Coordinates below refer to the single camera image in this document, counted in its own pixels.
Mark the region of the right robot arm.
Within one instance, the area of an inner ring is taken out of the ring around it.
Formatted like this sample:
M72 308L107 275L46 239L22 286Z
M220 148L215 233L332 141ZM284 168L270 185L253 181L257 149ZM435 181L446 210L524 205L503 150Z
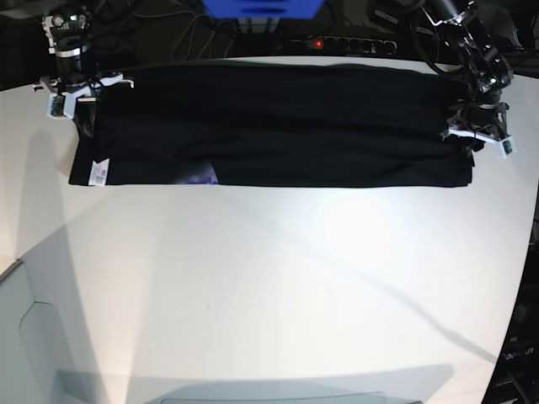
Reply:
M46 90L46 115L54 120L70 120L81 137L92 138L98 101L104 90L117 84L134 87L132 79L120 72L103 73L92 51L90 21L86 4L61 6L46 14L41 25L55 57L57 76L43 76L32 85Z

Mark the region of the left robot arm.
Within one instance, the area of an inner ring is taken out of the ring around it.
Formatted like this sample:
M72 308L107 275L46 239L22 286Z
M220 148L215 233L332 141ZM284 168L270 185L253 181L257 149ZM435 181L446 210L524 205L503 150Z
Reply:
M516 153L515 141L507 131L509 105L502 92L514 77L510 64L494 46L477 16L474 1L370 1L371 7L393 17L410 17L411 41L422 60L439 76L467 87L468 95L453 106L443 139L464 138L469 149L489 144L496 155L506 158ZM440 38L458 54L460 67L445 71L427 56L418 37L418 25L425 16Z

